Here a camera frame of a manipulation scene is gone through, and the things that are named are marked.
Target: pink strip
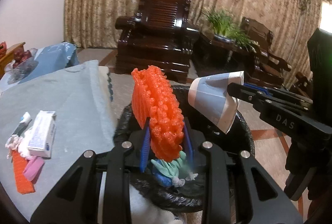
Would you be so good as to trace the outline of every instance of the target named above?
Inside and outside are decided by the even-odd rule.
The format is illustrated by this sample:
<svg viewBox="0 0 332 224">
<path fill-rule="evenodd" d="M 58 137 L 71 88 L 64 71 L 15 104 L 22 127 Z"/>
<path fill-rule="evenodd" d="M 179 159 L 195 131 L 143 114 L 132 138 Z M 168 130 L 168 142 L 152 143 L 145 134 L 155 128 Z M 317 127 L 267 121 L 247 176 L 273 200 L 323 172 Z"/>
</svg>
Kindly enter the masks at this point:
<svg viewBox="0 0 332 224">
<path fill-rule="evenodd" d="M 39 170 L 44 165 L 45 161 L 42 157 L 34 156 L 27 164 L 23 171 L 23 175 L 25 176 L 28 181 L 32 181 L 36 175 L 38 174 Z"/>
</svg>

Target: dark wooden chair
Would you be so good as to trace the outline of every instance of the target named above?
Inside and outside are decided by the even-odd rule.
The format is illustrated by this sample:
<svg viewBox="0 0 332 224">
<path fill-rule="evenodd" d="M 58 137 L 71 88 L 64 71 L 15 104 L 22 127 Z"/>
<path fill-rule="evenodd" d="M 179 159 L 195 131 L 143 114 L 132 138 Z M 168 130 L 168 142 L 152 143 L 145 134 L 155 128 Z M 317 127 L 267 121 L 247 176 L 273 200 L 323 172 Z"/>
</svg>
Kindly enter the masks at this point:
<svg viewBox="0 0 332 224">
<path fill-rule="evenodd" d="M 240 27 L 259 45 L 253 45 L 255 52 L 245 58 L 245 80 L 258 86 L 280 88 L 284 82 L 283 71 L 290 71 L 292 67 L 270 53 L 273 33 L 265 25 L 246 17 Z"/>
<path fill-rule="evenodd" d="M 301 72 L 295 74 L 297 82 L 289 89 L 290 92 L 312 99 L 313 87 L 312 83 Z"/>
<path fill-rule="evenodd" d="M 190 0 L 140 0 L 134 17 L 121 16 L 115 72 L 131 73 L 149 65 L 161 68 L 169 80 L 185 83 L 199 31 L 188 23 Z"/>
</svg>

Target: window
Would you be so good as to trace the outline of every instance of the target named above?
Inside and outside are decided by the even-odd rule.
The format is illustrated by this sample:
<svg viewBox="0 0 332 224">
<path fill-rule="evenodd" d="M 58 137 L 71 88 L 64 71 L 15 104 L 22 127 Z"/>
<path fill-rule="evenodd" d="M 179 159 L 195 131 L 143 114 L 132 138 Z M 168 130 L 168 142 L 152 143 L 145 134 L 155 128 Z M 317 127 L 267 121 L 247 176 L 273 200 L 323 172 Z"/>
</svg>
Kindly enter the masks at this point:
<svg viewBox="0 0 332 224">
<path fill-rule="evenodd" d="M 320 21 L 320 29 L 323 29 L 327 32 L 332 33 L 332 5 L 323 2 L 322 4 L 322 14 L 321 14 L 321 21 Z"/>
</svg>

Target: gray tablecloth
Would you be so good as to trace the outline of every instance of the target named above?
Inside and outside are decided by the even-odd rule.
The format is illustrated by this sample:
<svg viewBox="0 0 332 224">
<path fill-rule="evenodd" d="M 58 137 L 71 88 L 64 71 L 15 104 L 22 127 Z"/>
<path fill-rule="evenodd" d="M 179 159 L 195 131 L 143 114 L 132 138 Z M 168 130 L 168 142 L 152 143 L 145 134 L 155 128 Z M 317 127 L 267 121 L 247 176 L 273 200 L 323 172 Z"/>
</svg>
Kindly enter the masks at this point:
<svg viewBox="0 0 332 224">
<path fill-rule="evenodd" d="M 101 153 L 114 146 L 116 126 L 107 112 L 98 77 L 98 61 L 88 61 L 16 85 L 0 97 L 0 182 L 27 220 L 85 150 Z M 35 118 L 39 110 L 57 113 L 52 158 L 45 161 L 36 192 L 21 195 L 4 144 L 26 111 Z"/>
</svg>

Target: black trash bag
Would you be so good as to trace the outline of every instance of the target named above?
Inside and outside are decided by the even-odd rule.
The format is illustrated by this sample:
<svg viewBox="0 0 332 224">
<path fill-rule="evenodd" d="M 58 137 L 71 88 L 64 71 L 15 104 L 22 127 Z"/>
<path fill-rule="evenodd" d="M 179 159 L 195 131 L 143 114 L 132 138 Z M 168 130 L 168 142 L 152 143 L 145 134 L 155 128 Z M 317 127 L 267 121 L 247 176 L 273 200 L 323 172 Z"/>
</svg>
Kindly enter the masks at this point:
<svg viewBox="0 0 332 224">
<path fill-rule="evenodd" d="M 219 145 L 223 150 L 239 153 L 247 150 L 255 154 L 254 141 L 250 129 L 243 116 L 237 112 L 234 123 L 226 135 L 210 120 L 188 103 L 188 86 L 175 85 L 172 87 L 180 103 L 182 114 L 188 117 L 192 129 L 204 133 L 207 140 Z M 129 139 L 133 131 L 141 130 L 132 112 L 132 105 L 126 106 L 122 112 L 114 135 L 114 144 L 121 144 Z M 199 174 L 193 181 L 186 181 L 183 187 L 163 187 L 146 169 L 144 174 L 131 173 L 130 183 L 143 195 L 161 209 L 174 213 L 191 213 L 203 209 L 205 196 L 205 174 Z"/>
</svg>

